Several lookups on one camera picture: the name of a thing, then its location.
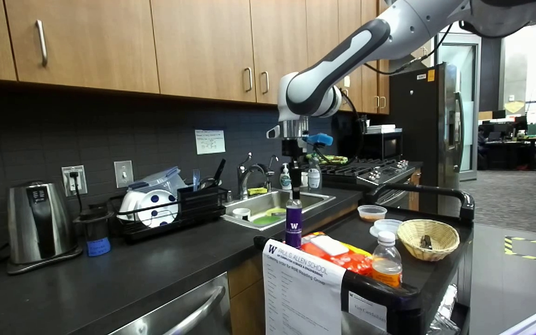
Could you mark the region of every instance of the white bowl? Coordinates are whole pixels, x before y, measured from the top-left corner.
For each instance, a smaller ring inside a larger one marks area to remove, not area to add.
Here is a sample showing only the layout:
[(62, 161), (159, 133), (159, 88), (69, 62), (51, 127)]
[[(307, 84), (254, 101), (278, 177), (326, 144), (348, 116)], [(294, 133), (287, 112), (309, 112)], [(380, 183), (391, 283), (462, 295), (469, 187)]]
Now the white bowl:
[(363, 222), (378, 222), (386, 218), (388, 209), (378, 205), (361, 205), (358, 215)]
[(389, 231), (389, 233), (397, 235), (397, 231), (399, 231), (401, 226), (402, 226), (401, 220), (378, 220), (378, 222), (369, 229), (369, 233), (371, 233), (373, 237), (376, 237), (376, 239), (378, 239), (378, 235), (380, 235), (382, 231)]

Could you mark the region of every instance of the plate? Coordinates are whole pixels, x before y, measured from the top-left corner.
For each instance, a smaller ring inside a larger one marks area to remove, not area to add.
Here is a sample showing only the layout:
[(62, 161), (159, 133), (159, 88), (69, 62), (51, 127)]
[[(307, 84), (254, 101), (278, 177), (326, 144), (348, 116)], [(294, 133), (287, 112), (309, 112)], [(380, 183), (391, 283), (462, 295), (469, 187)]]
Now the plate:
[(173, 224), (179, 209), (177, 205), (170, 203), (175, 203), (172, 192), (168, 190), (147, 192), (146, 198), (138, 201), (138, 211), (142, 211), (138, 213), (140, 222), (151, 229)]

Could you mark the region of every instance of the purple bottle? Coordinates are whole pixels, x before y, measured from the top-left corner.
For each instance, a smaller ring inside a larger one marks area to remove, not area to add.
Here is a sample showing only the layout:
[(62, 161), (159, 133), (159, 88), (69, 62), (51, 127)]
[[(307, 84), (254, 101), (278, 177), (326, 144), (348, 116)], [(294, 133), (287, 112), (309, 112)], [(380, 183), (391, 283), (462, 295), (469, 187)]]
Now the purple bottle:
[(300, 194), (293, 192), (291, 201), (287, 203), (287, 231), (285, 231), (285, 244), (293, 248), (302, 248), (302, 201), (298, 200)]

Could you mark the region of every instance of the desk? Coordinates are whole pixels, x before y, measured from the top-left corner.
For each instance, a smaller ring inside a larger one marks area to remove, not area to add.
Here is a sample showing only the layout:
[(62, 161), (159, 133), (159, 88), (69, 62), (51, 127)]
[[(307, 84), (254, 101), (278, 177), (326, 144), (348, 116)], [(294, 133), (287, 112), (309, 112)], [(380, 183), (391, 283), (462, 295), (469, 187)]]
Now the desk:
[(536, 168), (536, 138), (482, 142), (479, 168)]

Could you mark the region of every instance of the wall outlet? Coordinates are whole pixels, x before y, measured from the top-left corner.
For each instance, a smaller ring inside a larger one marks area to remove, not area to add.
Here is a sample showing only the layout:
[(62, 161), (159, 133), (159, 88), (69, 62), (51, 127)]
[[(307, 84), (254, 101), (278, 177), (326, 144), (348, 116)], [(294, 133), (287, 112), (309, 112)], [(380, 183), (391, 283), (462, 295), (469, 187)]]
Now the wall outlet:
[(134, 170), (133, 170), (133, 161), (118, 161), (114, 162), (116, 168), (116, 187), (118, 188), (127, 188), (134, 185)]
[(64, 166), (62, 177), (64, 177), (66, 198), (77, 196), (77, 192), (88, 194), (84, 166)]

